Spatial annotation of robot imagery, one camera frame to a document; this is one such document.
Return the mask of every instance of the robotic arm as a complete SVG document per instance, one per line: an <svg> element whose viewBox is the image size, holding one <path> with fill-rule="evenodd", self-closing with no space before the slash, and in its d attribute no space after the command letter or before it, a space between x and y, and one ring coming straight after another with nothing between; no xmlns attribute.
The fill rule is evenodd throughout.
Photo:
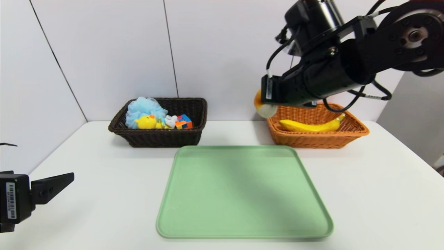
<svg viewBox="0 0 444 250"><path fill-rule="evenodd" d="M394 68L420 77L443 72L444 1L414 0L375 12L384 1L378 0L366 16L344 24L333 0L299 0L285 14L287 25L276 37L282 46L267 63L262 102L310 108L323 100L330 111L343 112L359 97L391 98L375 81L378 72ZM377 26L374 17L384 13L389 14ZM289 39L287 30L292 34ZM341 42L352 32L354 39ZM280 77L273 76L271 61L284 48L300 56L300 63ZM364 94L370 83L386 96ZM356 95L354 100L342 110L330 108L326 98L344 91Z"/></svg>
<svg viewBox="0 0 444 250"><path fill-rule="evenodd" d="M32 181L30 186L26 174L0 172L0 233L13 232L16 224L31 216L36 205L47 204L73 181L74 173L67 173Z"/></svg>

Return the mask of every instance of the white wall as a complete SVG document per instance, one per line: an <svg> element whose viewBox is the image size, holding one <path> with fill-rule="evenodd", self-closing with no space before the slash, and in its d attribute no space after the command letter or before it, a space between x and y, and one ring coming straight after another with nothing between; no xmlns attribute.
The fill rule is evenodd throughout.
<svg viewBox="0 0 444 250"><path fill-rule="evenodd" d="M375 4L376 1L369 0L335 0L336 6L339 9L344 22L348 22L354 17L365 15L369 9ZM390 0L385 1L378 10L388 8L391 6L397 6L407 2L407 0ZM386 15L381 15L376 18L376 23L379 24ZM344 40L353 38L354 36L348 36ZM293 61L293 65L297 64L298 58ZM390 92L393 92L398 85L403 71L395 69L388 69L377 74L376 80L383 85ZM383 96L384 94L377 90L373 85L368 85L365 89L365 93L374 96ZM342 106L348 105L354 95L350 93L340 93L328 98L329 102L338 103ZM357 118L362 121L376 121L384 109L386 101L373 100L368 98L359 98L358 101L349 109Z"/></svg>
<svg viewBox="0 0 444 250"><path fill-rule="evenodd" d="M206 98L209 120L257 118L253 98L294 3L165 0L179 96ZM290 63L279 54L271 70L282 74Z"/></svg>
<svg viewBox="0 0 444 250"><path fill-rule="evenodd" d="M85 119L28 0L1 2L1 170L30 173Z"/></svg>
<svg viewBox="0 0 444 250"><path fill-rule="evenodd" d="M32 0L89 121L139 96L177 97L163 0Z"/></svg>
<svg viewBox="0 0 444 250"><path fill-rule="evenodd" d="M378 123L433 165L444 153L444 74L405 73Z"/></svg>

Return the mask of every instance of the blue bath sponge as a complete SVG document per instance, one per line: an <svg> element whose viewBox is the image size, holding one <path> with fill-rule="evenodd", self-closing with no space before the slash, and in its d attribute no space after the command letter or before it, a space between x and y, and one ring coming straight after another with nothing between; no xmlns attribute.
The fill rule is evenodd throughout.
<svg viewBox="0 0 444 250"><path fill-rule="evenodd" d="M154 98L139 97L128 105L127 121L125 125L130 129L136 129L138 120L142 116L154 115L156 119L165 122L168 110L163 109Z"/></svg>

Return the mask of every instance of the cable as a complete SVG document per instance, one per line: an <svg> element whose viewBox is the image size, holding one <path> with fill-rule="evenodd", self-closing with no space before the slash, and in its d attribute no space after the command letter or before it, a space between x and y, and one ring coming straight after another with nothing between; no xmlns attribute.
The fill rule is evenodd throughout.
<svg viewBox="0 0 444 250"><path fill-rule="evenodd" d="M442 72L444 72L444 68L432 69L430 71L418 70L418 71L413 71L413 74L415 74L419 77L432 77L432 76L436 76L437 74L440 74Z"/></svg>
<svg viewBox="0 0 444 250"><path fill-rule="evenodd" d="M362 93L365 89L365 86L362 86L361 89L359 90L358 93ZM359 99L359 96L355 96L355 98L353 98L353 100L343 109L333 109L332 107L330 107L329 103L327 102L327 98L322 99L322 102L324 103L324 106L330 110L331 112L334 113L341 113L344 112L346 110L348 110L349 108L351 108L353 106L353 104L355 104L355 102Z"/></svg>
<svg viewBox="0 0 444 250"><path fill-rule="evenodd" d="M291 36L290 39L288 39L288 40L287 40L284 44L282 44L282 45L281 45L281 46L280 46L275 52L273 52L273 54L271 54L270 59L268 59L267 67L266 67L268 78L273 77L273 75L272 75L271 72L270 72L271 61L273 61L273 59L276 57L276 55L277 55L280 51L282 51L282 50L283 50L285 47L287 47L287 46L288 46L293 40L296 39L296 35L299 33L299 27L300 27L300 26L297 27L296 31L294 32L294 34Z"/></svg>
<svg viewBox="0 0 444 250"><path fill-rule="evenodd" d="M376 80L374 80L373 85L375 85L375 87L380 90L381 92L383 92L386 96L385 97L377 97L377 96L372 96L372 95L368 95L365 93L359 93L356 90L349 90L347 92L355 95L355 96L359 96L359 97L365 97L365 98L370 98L370 99L377 99L377 100L383 100L383 101L389 101L392 99L392 93L390 93L390 91L388 91L386 88L384 88L382 85L380 85Z"/></svg>
<svg viewBox="0 0 444 250"><path fill-rule="evenodd" d="M382 15L382 14L385 14L385 13L389 13L389 12L391 12L392 10L394 10L394 9L396 9L398 6L393 6L393 7L390 7L390 8L385 8L385 9L383 9L383 10L380 10L380 11L377 11L377 12L374 12L373 14L370 14L370 15L367 15L367 16L371 16L371 17L376 17L376 16L379 16L379 15Z"/></svg>
<svg viewBox="0 0 444 250"><path fill-rule="evenodd" d="M6 142L2 142L2 143L0 143L0 145L6 145L6 146L14 146L14 147L18 147L18 146L15 145L15 144L6 143Z"/></svg>
<svg viewBox="0 0 444 250"><path fill-rule="evenodd" d="M376 3L370 8L369 12L367 13L366 16L372 14L373 12L375 12L375 10L383 3L385 2L385 0L378 0L376 1Z"/></svg>

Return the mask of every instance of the yellow rubber duck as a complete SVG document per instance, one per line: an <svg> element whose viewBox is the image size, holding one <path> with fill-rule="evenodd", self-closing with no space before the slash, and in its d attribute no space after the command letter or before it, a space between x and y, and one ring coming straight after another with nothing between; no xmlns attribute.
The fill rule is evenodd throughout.
<svg viewBox="0 0 444 250"><path fill-rule="evenodd" d="M157 123L156 123L156 128L157 129L163 129L165 126L163 125L163 123L162 123L162 121L160 120L160 118L159 118L159 120L157 121Z"/></svg>
<svg viewBox="0 0 444 250"><path fill-rule="evenodd" d="M156 128L156 118L154 115L142 116L135 120L139 129L154 129Z"/></svg>

